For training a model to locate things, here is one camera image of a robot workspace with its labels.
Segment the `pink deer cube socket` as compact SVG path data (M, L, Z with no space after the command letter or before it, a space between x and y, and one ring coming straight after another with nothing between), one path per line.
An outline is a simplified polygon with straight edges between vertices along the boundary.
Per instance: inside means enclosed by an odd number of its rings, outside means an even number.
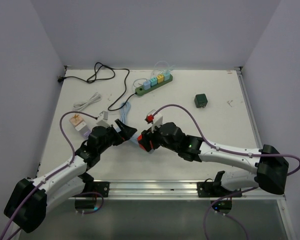
M69 122L72 124L72 126L79 132L83 130L86 126L87 123L83 119L83 117L79 114L74 114L70 119Z

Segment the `purple power strip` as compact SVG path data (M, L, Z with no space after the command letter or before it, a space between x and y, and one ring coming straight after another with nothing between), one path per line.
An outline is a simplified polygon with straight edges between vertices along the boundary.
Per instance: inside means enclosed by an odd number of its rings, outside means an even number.
M90 130L87 126L85 126L84 128L82 128L82 129L80 130L80 133L82 134L82 136L83 136L85 139L87 139L87 138L89 137L89 134L91 133L91 130Z

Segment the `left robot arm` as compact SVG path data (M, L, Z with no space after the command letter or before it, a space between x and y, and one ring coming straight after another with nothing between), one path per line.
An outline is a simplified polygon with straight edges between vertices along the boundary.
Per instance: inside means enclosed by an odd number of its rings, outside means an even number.
M92 177L87 173L101 159L101 154L111 146L118 146L130 140L137 129L115 120L118 129L112 125L95 126L72 156L51 172L29 180L23 178L14 187L4 209L10 223L31 233L39 227L49 209L75 196L89 196L93 193Z

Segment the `red cube plug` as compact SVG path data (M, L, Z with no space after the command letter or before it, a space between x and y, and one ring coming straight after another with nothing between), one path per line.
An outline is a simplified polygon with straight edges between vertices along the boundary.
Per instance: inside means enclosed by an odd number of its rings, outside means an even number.
M151 138L146 135L146 134L141 134L138 138L138 145L140 148L142 148L143 150L145 150L146 152L151 152L152 150L154 150Z

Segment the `dark green cube plug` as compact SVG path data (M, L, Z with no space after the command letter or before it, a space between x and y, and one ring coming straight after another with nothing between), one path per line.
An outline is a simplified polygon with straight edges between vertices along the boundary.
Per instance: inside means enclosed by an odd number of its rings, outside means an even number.
M208 99L205 93L196 94L194 97L196 108L205 108L208 104Z

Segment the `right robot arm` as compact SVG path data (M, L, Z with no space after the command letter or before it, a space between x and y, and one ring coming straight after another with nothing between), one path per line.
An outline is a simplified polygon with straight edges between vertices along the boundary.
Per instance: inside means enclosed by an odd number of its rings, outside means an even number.
M271 145L264 145L263 149L240 148L238 153L222 151L215 143L209 146L202 137L186 135L173 122L142 131L137 141L146 152L163 147L188 162L218 163L238 168L235 172L219 171L212 182L202 186L214 196L223 197L243 188L261 188L274 195L285 192L289 164Z

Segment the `blue power strip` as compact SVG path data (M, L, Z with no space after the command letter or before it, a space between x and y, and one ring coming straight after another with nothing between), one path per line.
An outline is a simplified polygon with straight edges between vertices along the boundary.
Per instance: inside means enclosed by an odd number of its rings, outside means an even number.
M136 146L139 145L138 143L138 132L136 132L128 141Z

